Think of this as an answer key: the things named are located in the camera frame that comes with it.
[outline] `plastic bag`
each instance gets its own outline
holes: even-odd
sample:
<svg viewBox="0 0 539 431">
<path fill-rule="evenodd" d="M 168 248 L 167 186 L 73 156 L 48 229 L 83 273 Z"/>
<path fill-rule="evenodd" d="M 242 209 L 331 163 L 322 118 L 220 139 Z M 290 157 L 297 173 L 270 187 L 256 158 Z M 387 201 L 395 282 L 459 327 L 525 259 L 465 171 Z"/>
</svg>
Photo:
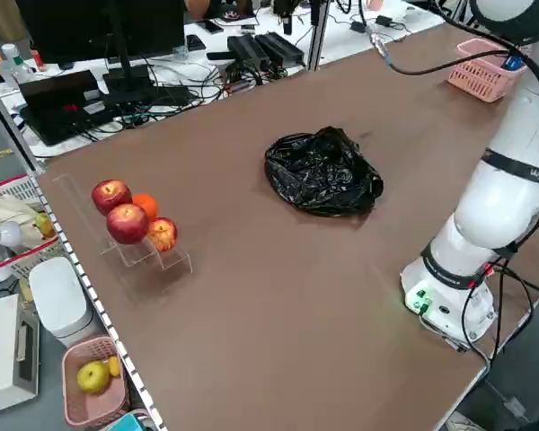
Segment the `plastic bag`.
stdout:
<svg viewBox="0 0 539 431">
<path fill-rule="evenodd" d="M 286 202 L 315 216 L 366 215 L 384 190 L 340 128 L 282 137 L 266 151 L 265 172 Z"/>
</svg>

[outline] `white basket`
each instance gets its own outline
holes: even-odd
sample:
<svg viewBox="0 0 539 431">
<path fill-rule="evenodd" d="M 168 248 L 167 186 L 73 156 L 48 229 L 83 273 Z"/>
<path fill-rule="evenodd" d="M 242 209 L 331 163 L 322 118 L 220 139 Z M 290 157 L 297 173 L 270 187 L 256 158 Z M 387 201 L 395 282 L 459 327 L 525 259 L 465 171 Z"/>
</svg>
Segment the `white basket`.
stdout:
<svg viewBox="0 0 539 431">
<path fill-rule="evenodd" d="M 0 196 L 11 195 L 21 200 L 24 204 L 35 207 L 41 205 L 40 198 L 36 189 L 31 183 L 30 177 L 21 175 L 0 182 Z M 40 247 L 36 247 L 23 254 L 14 256 L 13 258 L 0 260 L 0 268 L 10 267 L 14 275 L 19 279 L 28 279 L 30 271 L 39 263 L 55 258 L 56 256 L 64 256 L 64 247 L 58 237 L 44 242 Z"/>
</svg>

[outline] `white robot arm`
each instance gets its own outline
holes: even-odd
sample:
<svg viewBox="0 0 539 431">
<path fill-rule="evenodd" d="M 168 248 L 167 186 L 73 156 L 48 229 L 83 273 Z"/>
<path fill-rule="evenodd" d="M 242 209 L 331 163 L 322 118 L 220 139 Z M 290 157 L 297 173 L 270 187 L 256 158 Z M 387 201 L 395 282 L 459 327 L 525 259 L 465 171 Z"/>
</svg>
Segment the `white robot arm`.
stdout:
<svg viewBox="0 0 539 431">
<path fill-rule="evenodd" d="M 539 0 L 471 0 L 471 7 L 479 23 L 505 40 L 535 41 L 531 58 L 539 65 Z M 488 151 L 539 168 L 539 83 L 530 71 Z M 455 212 L 403 270 L 407 307 L 462 345 L 466 334 L 471 342 L 480 338 L 496 313 L 490 290 L 476 275 L 499 249 L 522 237 L 538 214 L 539 182 L 480 161 Z M 475 280 L 480 285 L 468 300 Z"/>
</svg>

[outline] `clear acrylic stand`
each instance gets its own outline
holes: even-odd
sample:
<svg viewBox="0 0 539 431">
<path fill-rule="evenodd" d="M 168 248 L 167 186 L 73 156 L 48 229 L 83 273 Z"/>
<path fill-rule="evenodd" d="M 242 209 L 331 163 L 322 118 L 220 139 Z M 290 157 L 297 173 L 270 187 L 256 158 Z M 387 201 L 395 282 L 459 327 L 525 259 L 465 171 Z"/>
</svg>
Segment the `clear acrylic stand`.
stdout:
<svg viewBox="0 0 539 431">
<path fill-rule="evenodd" d="M 53 182 L 66 193 L 68 202 L 80 215 L 86 230 L 96 241 L 98 252 L 104 261 L 119 274 L 122 284 L 137 289 L 136 280 L 143 274 L 144 294 L 161 293 L 167 290 L 174 280 L 169 277 L 171 274 L 166 276 L 157 274 L 158 272 L 164 272 L 166 269 L 169 273 L 179 273 L 179 275 L 193 272 L 190 255 L 179 243 L 176 243 L 173 249 L 162 252 L 158 251 L 147 238 L 137 244 L 120 244 L 114 241 L 108 233 L 106 219 L 94 206 L 90 193 L 84 193 L 74 178 L 63 174 L 56 177 Z M 120 263 L 114 257 L 116 254 L 119 256 Z M 149 281 L 154 283 L 154 289 L 146 288 Z"/>
</svg>

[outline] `orange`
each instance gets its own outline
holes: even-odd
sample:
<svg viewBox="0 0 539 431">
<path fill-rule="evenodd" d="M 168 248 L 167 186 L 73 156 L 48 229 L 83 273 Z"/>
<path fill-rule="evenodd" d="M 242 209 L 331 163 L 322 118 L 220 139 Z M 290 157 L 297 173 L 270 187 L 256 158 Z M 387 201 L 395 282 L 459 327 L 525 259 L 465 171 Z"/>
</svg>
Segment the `orange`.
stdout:
<svg viewBox="0 0 539 431">
<path fill-rule="evenodd" d="M 158 216 L 158 203 L 151 195 L 140 193 L 139 195 L 135 195 L 132 201 L 146 211 L 150 220 L 154 220 Z"/>
</svg>

